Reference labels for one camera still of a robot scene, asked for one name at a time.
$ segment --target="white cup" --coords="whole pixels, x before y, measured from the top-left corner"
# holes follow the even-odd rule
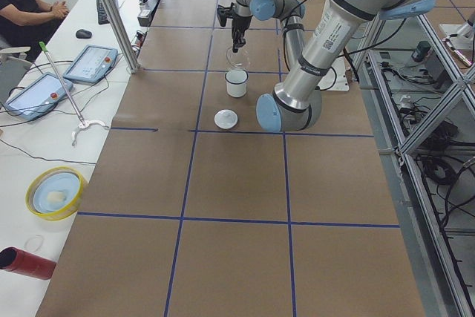
[[[226,72],[226,91],[231,97],[239,98],[246,94],[247,71],[233,68]]]

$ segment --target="person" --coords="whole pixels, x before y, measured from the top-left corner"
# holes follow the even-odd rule
[[[0,33],[13,47],[30,46],[26,60],[33,62],[39,42],[47,43],[68,13],[65,1],[0,0]]]

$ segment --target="blue and white device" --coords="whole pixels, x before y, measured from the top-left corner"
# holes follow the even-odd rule
[[[64,72],[63,78],[85,84],[98,83],[114,66],[117,54],[115,48],[87,45]]]
[[[68,90],[72,89],[71,81],[65,79],[65,84]],[[45,73],[4,106],[21,118],[33,120],[52,110],[65,95],[59,79],[52,73]]]

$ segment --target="red can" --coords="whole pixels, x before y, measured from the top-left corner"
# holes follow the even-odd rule
[[[0,269],[16,274],[48,280],[56,263],[41,256],[10,247],[0,252]]]

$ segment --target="yellow bowl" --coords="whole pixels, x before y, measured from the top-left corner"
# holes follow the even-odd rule
[[[78,179],[79,179],[79,189],[74,196],[73,200],[69,202],[66,206],[62,207],[61,209],[58,209],[57,211],[54,212],[48,212],[48,213],[41,213],[36,210],[35,206],[33,205],[33,199],[35,196],[36,190],[40,187],[40,185],[49,177],[54,176],[55,174],[61,174],[61,173],[68,173],[68,174],[74,174]],[[27,208],[32,212],[33,214],[37,215],[38,217],[41,217],[45,220],[61,220],[66,217],[69,217],[73,213],[77,211],[79,208],[79,205],[81,203],[81,195],[85,187],[87,187],[88,182],[87,180],[76,170],[73,170],[69,167],[66,166],[60,166],[56,167],[54,169],[47,170],[46,172],[43,172],[41,175],[39,175],[31,184],[30,187],[28,187],[27,194],[26,194],[26,204]]]

